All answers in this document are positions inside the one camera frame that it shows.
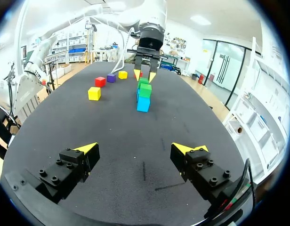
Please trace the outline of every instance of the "ceiling light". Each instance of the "ceiling light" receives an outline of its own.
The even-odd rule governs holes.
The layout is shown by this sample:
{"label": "ceiling light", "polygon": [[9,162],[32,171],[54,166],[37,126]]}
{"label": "ceiling light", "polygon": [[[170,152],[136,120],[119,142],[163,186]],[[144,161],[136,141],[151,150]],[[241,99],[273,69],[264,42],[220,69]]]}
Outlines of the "ceiling light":
{"label": "ceiling light", "polygon": [[107,4],[112,10],[116,11],[123,11],[126,9],[126,5],[124,2],[121,1],[115,1],[115,2],[110,2]]}
{"label": "ceiling light", "polygon": [[9,33],[5,33],[5,34],[2,34],[0,36],[0,43],[4,43],[4,42],[7,42],[10,38],[10,34]]}
{"label": "ceiling light", "polygon": [[209,20],[207,20],[206,18],[204,18],[200,15],[193,16],[190,19],[199,25],[210,25],[211,24],[211,22]]}

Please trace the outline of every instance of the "cable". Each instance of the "cable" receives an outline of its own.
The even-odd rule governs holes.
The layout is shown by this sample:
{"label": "cable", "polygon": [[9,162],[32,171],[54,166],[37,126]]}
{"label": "cable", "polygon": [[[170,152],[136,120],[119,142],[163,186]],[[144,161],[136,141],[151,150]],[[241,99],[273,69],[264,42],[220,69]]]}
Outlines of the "cable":
{"label": "cable", "polygon": [[253,182],[252,169],[251,169],[250,163],[249,163],[249,174],[250,174],[250,187],[252,189],[252,197],[253,197],[253,208],[252,208],[252,212],[253,212],[256,206],[256,194],[254,190],[254,182]]}
{"label": "cable", "polygon": [[248,171],[249,164],[250,164],[250,159],[247,158],[247,160],[245,161],[245,164],[244,164],[242,176],[241,176],[241,178],[240,178],[240,180],[239,180],[236,188],[234,189],[234,191],[232,192],[232,194],[230,195],[230,197],[227,199],[227,200],[229,200],[229,202],[227,202],[226,205],[225,205],[225,202],[224,202],[220,206],[220,208],[218,209],[218,211],[216,211],[213,215],[211,215],[210,217],[208,217],[205,220],[203,220],[200,224],[198,224],[198,226],[202,226],[203,224],[206,224],[206,223],[212,221],[215,217],[217,217],[219,214],[221,214],[226,209],[226,207],[230,204],[230,202],[233,200],[233,198],[237,195],[237,193],[239,192],[242,184],[244,183],[245,176],[246,176],[246,173]]}

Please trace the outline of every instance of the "screw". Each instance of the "screw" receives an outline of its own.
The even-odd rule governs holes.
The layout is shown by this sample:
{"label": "screw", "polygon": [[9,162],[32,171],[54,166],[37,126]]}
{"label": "screw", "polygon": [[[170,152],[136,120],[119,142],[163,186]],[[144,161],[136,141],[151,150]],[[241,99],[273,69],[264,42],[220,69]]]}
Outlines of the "screw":
{"label": "screw", "polygon": [[203,167],[203,164],[201,164],[201,163],[197,163],[197,164],[196,164],[196,169],[197,169],[197,170],[201,170],[202,167]]}
{"label": "screw", "polygon": [[217,178],[216,177],[213,177],[210,179],[209,183],[212,185],[212,186],[215,186],[216,183],[217,183]]}
{"label": "screw", "polygon": [[68,169],[73,169],[73,164],[68,163],[68,164],[66,165],[66,167],[67,167]]}
{"label": "screw", "polygon": [[56,184],[58,184],[58,182],[59,182],[59,178],[58,178],[57,176],[53,176],[53,177],[51,178],[51,181],[56,185]]}
{"label": "screw", "polygon": [[228,178],[230,176],[230,171],[229,170],[226,170],[224,171],[223,175],[222,175],[224,178]]}
{"label": "screw", "polygon": [[41,169],[41,170],[39,171],[39,173],[40,173],[40,175],[41,175],[42,177],[46,177],[46,176],[47,176],[47,173],[46,173],[45,170],[43,170],[43,169]]}
{"label": "screw", "polygon": [[214,163],[213,160],[209,160],[209,161],[208,161],[208,166],[212,166],[213,163]]}
{"label": "screw", "polygon": [[56,164],[59,165],[59,166],[61,166],[62,165],[62,161],[60,159],[57,159],[56,160]]}
{"label": "screw", "polygon": [[12,186],[12,190],[13,190],[13,191],[17,191],[17,190],[18,190],[18,186],[13,185],[13,186]]}

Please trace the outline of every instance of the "stacked cubes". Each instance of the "stacked cubes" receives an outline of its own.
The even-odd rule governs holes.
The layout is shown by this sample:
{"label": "stacked cubes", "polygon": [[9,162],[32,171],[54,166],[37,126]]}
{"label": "stacked cubes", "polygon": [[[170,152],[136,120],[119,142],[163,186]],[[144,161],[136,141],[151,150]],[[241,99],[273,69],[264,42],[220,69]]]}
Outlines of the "stacked cubes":
{"label": "stacked cubes", "polygon": [[151,91],[152,87],[149,85],[149,80],[140,78],[137,86],[137,111],[148,112]]}

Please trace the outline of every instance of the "floor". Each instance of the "floor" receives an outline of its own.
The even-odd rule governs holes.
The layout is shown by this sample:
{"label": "floor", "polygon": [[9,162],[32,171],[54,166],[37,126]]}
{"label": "floor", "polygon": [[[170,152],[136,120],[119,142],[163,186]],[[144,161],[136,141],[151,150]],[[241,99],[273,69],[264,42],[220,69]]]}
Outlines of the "floor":
{"label": "floor", "polygon": [[[57,89],[58,86],[62,85],[65,81],[73,77],[76,73],[80,72],[87,66],[88,65],[85,65],[84,63],[72,64],[72,71],[64,75],[62,78],[55,80],[54,82],[55,88]],[[194,89],[194,91],[196,91],[209,106],[213,107],[212,111],[218,117],[220,121],[223,121],[225,119],[225,117],[229,113],[228,109],[218,100],[218,98],[209,89],[199,84],[197,81],[192,80],[190,77],[181,76],[181,78],[187,84],[189,84]],[[48,96],[45,88],[41,90],[37,95],[39,97],[40,102],[43,101]],[[0,144],[4,147],[7,146],[4,143],[4,141],[2,141],[1,139],[0,139]],[[3,166],[3,160],[0,158],[0,176],[1,176],[2,166]]]}

